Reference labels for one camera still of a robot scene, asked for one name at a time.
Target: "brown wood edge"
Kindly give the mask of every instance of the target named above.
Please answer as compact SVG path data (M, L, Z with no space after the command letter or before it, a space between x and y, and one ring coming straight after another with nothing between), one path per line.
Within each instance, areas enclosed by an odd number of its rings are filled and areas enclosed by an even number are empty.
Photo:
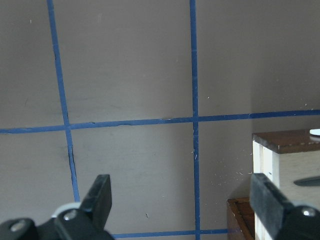
M243 237L246 239L246 240L255 240L253 238L253 236L251 235L249 229L248 229L248 226L247 224L245 223L244 219L242 218L242 216L240 215L240 212L239 212L239 209L237 208L237 205L236 203L248 203L250 202L249 199L247 197L244 197L244 198L236 198L236 199L228 199L227 200L227 203L238 223L238 225L241 227L243 227L243 229L241 228L241 232L243 234Z

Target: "silver bolt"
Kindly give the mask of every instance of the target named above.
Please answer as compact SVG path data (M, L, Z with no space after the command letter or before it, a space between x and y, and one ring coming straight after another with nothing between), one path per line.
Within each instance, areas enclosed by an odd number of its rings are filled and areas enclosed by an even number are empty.
M316 211L312 207L302 208L302 213L307 217L314 217L316 215Z
M13 224L10 227L10 230L12 232L17 232L17 231L23 229L25 225L26 225L26 221L22 219L22 220L17 221L15 224Z
M63 219L66 221L72 220L77 216L77 211L75 209L72 209L71 211L68 211L64 216Z

